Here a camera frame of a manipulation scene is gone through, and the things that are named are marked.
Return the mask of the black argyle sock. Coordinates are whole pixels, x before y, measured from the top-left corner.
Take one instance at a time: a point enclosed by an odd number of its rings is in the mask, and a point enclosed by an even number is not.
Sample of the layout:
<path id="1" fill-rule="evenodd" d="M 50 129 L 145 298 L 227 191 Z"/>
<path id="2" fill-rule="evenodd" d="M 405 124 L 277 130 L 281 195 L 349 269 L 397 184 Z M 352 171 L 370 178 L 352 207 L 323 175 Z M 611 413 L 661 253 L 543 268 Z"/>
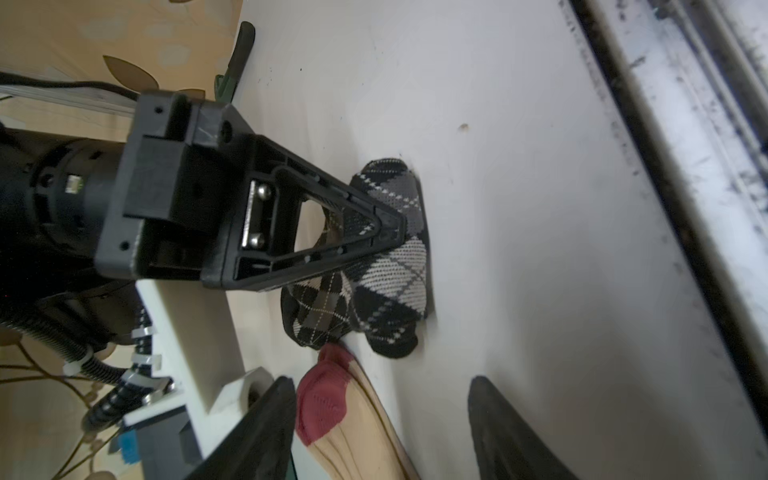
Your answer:
<path id="1" fill-rule="evenodd" d="M 314 350 L 358 332 L 379 355 L 403 358 L 417 347 L 416 327 L 428 309 L 429 237 L 419 181 L 405 162 L 385 158 L 369 162 L 350 184 L 405 217 L 405 241 L 284 287 L 283 328 L 296 344 Z"/>

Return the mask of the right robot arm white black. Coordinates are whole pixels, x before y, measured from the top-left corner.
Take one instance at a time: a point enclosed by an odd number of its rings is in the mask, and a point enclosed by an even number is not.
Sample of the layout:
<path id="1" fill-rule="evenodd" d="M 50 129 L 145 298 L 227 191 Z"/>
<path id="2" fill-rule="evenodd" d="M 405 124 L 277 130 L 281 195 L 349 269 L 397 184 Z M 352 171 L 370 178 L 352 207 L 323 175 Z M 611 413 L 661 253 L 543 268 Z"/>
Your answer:
<path id="1" fill-rule="evenodd" d="M 111 385 L 83 428 L 142 420 L 176 383 L 203 460 L 196 479 L 282 479 L 290 378 L 247 372 L 228 291 L 281 289 L 288 328 L 349 329 L 381 353 L 416 346 L 426 221 L 400 160 L 343 182 L 257 134 L 231 104 L 135 95 L 125 142 L 1 131 L 1 323 Z"/>

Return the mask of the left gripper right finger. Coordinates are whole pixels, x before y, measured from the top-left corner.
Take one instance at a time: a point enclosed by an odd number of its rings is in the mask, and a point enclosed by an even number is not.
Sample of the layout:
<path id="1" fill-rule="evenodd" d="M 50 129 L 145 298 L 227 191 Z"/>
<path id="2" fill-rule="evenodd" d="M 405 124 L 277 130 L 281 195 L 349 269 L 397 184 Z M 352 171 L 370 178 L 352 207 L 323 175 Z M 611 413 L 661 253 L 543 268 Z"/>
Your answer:
<path id="1" fill-rule="evenodd" d="M 470 383 L 468 418 L 482 479 L 576 479 L 485 376 Z"/>

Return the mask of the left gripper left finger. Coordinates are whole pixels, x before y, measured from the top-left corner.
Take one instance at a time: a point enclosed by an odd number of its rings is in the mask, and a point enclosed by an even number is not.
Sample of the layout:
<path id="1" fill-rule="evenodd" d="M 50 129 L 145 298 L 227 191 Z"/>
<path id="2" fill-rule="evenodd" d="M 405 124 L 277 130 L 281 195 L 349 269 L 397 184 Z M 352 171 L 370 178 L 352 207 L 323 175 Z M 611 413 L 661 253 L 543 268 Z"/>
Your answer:
<path id="1" fill-rule="evenodd" d="M 291 449 L 297 395 L 291 378 L 279 377 L 256 401 L 190 479 L 273 479 L 297 477 Z"/>

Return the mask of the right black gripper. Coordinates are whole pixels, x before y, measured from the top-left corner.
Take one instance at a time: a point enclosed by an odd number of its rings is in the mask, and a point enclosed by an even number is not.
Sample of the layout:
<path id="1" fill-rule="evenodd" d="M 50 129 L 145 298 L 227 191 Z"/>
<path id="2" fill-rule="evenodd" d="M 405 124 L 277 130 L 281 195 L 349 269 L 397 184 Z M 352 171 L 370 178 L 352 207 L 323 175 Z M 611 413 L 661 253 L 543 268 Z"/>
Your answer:
<path id="1" fill-rule="evenodd" d="M 299 249 L 306 203 L 318 238 Z M 404 244 L 395 208 L 331 176 L 288 166 L 229 104 L 140 95 L 94 255 L 107 278 L 198 280 L 268 291 Z"/>

